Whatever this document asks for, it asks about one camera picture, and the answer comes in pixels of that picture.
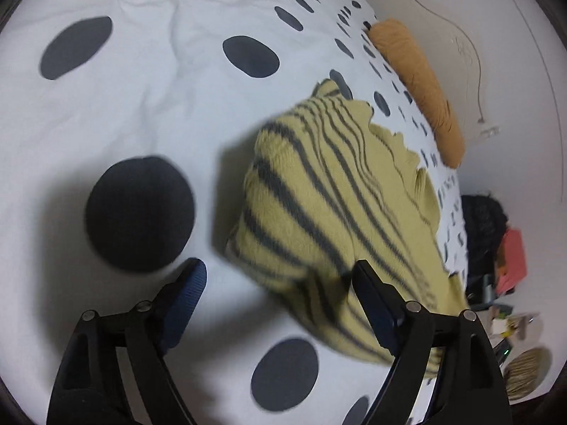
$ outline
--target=bed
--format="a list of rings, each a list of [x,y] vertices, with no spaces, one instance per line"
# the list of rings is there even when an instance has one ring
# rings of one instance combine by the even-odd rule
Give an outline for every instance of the bed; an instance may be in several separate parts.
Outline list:
[[[22,0],[0,34],[0,376],[31,420],[45,422],[84,310],[125,311],[199,257],[206,290],[165,358],[197,422],[359,423],[388,367],[319,343],[226,260],[224,246],[259,127],[334,70],[355,99],[379,110],[375,92],[384,98],[389,113],[382,104],[372,120],[403,133],[420,156],[438,194],[447,275],[466,282],[456,171],[443,165],[427,121],[366,42],[375,21],[365,0]],[[146,157],[181,174],[189,191],[172,190],[193,198],[195,222],[167,265],[127,273],[93,252],[84,210],[109,167],[134,162],[124,177],[135,178],[135,162]],[[251,377],[268,352],[275,365],[303,360],[296,383],[284,386],[300,392],[297,404],[254,401]],[[128,389],[127,366],[123,376]],[[424,381],[415,421],[432,390]],[[276,404],[281,394],[274,390]],[[147,423],[132,395],[134,417]]]

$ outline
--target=white wall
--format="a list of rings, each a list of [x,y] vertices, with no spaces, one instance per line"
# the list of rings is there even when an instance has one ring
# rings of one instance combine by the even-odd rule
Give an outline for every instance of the white wall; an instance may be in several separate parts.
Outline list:
[[[545,393],[567,359],[567,193],[560,202],[561,135],[535,42],[512,0],[420,0],[459,24],[477,47],[481,104],[502,132],[469,148],[459,170],[463,193],[490,190],[521,228],[528,277],[505,298],[516,312],[541,312],[542,344],[552,350]],[[541,49],[567,135],[567,51],[534,0],[515,0]]]

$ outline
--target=yellow striped cloth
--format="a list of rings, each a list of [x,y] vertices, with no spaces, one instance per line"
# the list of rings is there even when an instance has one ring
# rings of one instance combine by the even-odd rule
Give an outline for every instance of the yellow striped cloth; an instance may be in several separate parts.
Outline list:
[[[372,113],[327,79],[264,125],[228,252],[327,345],[389,363],[350,284],[357,260],[432,312],[457,315],[466,301],[437,249],[431,181],[402,135],[370,123]],[[437,362],[433,354],[429,373]]]

